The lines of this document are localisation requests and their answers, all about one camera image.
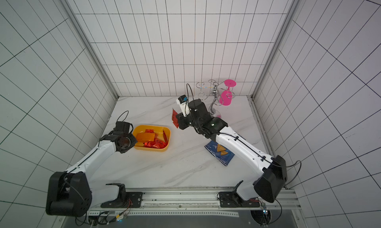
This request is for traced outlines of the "orange tea bag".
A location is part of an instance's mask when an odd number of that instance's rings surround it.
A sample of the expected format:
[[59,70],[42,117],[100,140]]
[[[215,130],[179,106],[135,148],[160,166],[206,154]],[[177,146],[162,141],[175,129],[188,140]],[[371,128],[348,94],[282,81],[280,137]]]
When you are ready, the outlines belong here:
[[138,133],[136,139],[140,143],[145,143],[147,141],[154,141],[156,137],[155,133]]

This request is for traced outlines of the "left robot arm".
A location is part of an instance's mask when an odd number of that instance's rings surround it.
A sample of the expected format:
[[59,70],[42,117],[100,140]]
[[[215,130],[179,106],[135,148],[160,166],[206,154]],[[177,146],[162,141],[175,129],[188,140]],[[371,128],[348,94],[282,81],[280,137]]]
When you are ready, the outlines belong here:
[[122,183],[108,183],[98,188],[90,181],[103,163],[115,153],[126,153],[138,141],[133,125],[117,121],[114,129],[103,135],[96,146],[74,166],[55,172],[49,179],[46,214],[50,216],[82,217],[97,205],[125,208],[130,204]]

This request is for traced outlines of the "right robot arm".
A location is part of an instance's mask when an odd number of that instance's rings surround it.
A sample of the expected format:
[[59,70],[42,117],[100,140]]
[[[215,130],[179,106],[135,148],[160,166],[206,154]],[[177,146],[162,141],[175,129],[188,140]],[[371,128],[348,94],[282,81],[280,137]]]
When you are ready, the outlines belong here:
[[182,95],[176,103],[181,109],[176,115],[181,130],[193,127],[197,134],[225,147],[253,170],[251,178],[240,181],[234,188],[234,202],[239,205],[252,198],[261,198],[273,203],[287,181],[285,160],[250,144],[224,120],[212,116],[202,100],[189,101]]

